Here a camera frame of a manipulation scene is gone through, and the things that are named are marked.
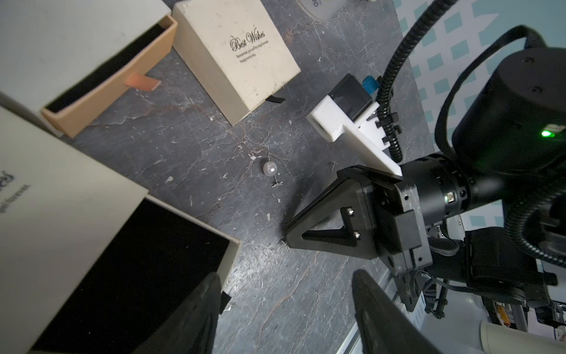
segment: gray marble table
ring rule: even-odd
[[[172,50],[149,76],[154,92],[129,90],[66,142],[149,189],[164,202],[242,240],[226,285],[233,298],[218,322],[216,353],[333,353],[354,323],[352,272],[365,261],[289,249],[281,224],[358,164],[344,142],[329,144],[306,114],[346,74],[380,75],[402,39],[392,0],[351,0],[327,23],[295,0],[262,0],[302,72],[232,127]],[[394,86],[405,159],[432,142],[409,65]],[[267,156],[282,186],[262,173]],[[331,173],[331,161],[338,162]]]

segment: white pearl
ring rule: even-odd
[[[277,173],[277,165],[273,161],[267,161],[263,165],[263,173],[270,177],[275,176],[275,174]]]

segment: cable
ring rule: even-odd
[[[444,287],[448,290],[453,290],[453,291],[457,291],[457,292],[463,292],[463,293],[471,293],[471,294],[475,294],[475,293],[483,293],[480,290],[477,290],[475,288],[470,288],[470,287],[459,287],[456,285],[450,285],[448,283],[443,283],[440,280],[438,280],[437,278],[431,276],[429,273],[427,273],[426,271],[423,270],[418,270],[417,272],[415,272],[415,276],[417,276],[417,274],[425,274],[426,276],[428,276],[434,283],[436,283],[437,285],[440,285],[441,287]]]
[[[397,77],[397,74],[401,70],[401,67],[409,57],[409,54],[421,41],[422,37],[432,28],[432,26],[448,11],[452,5],[454,5],[458,0],[435,0],[419,17],[417,22],[411,27],[409,32],[405,35],[401,44],[395,50],[395,53],[391,57],[385,73],[383,74],[383,79],[381,80],[381,85],[379,87],[378,95],[376,101],[379,103],[378,108],[378,119],[381,122],[387,122],[388,117],[391,115],[391,90],[393,88],[393,82]],[[383,130],[385,135],[389,138],[389,154],[393,161],[400,163],[403,160],[403,151],[397,140],[397,135],[395,134],[395,128],[393,127],[393,122],[388,121],[383,125]]]
[[[495,52],[497,52],[507,44],[525,37],[527,37],[527,41],[525,42],[525,49],[546,46],[542,37],[538,34],[537,31],[533,30],[532,28],[524,25],[513,27],[506,33],[504,33],[501,37],[499,37],[486,50],[484,50],[483,53],[480,54],[479,57],[477,57],[456,80],[454,86],[450,90],[450,93],[446,97],[446,101],[444,101],[444,105],[440,109],[438,120],[436,121],[436,126],[434,128],[434,141],[436,142],[436,145],[438,145],[438,148],[450,159],[456,160],[456,153],[448,143],[447,134],[448,111],[450,110],[450,105],[454,100],[454,96],[462,86],[462,83],[464,83],[464,81],[468,78],[468,76],[475,69],[477,69],[477,67],[487,58],[495,54]]]
[[[445,257],[452,257],[456,255],[460,250],[460,245],[458,244],[458,242],[451,239],[448,235],[446,220],[443,220],[442,224],[440,225],[440,233],[444,237],[446,237],[446,240],[449,240],[450,242],[444,242],[444,239],[442,238],[429,237],[428,247],[430,248],[430,250]]]
[[[507,235],[521,251],[562,268],[566,268],[566,257],[552,255],[530,243],[525,238],[525,225],[538,209],[565,193],[566,176],[559,176],[513,204],[505,217]]]
[[[444,279],[442,283],[448,285],[450,284],[450,280]],[[442,289],[440,289],[440,295],[437,299],[438,305],[436,306],[436,310],[432,311],[434,317],[438,319],[444,318],[444,307],[448,305],[448,301],[446,300],[447,294],[448,289],[446,287],[442,287]]]

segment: orange pull tab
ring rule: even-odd
[[[140,74],[133,74],[126,80],[126,85],[142,91],[153,91],[161,81]]]

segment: cream gift box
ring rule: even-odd
[[[260,0],[187,0],[173,48],[235,125],[301,70]]]

